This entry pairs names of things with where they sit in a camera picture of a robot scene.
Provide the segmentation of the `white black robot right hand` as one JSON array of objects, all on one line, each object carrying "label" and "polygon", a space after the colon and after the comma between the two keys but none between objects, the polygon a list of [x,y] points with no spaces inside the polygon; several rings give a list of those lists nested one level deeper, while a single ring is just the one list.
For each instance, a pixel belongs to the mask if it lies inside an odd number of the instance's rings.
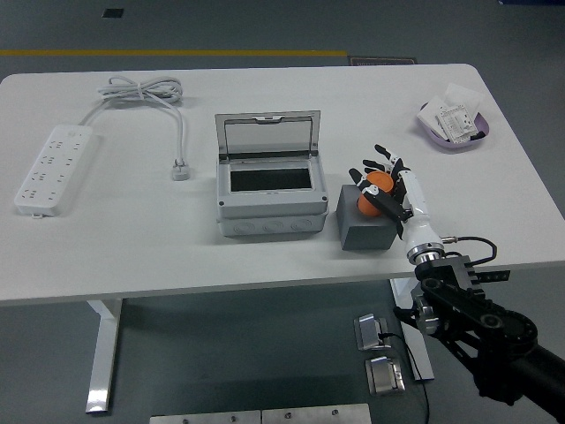
[{"label": "white black robot right hand", "polygon": [[[413,171],[403,159],[383,146],[374,149],[384,156],[384,163],[364,160],[364,170],[349,169],[354,186],[361,197],[396,226],[399,238],[405,243],[406,257],[410,264],[439,259],[444,255],[442,239],[432,228],[425,196]],[[392,178],[392,192],[387,193],[369,181],[369,173],[381,171]]]}]

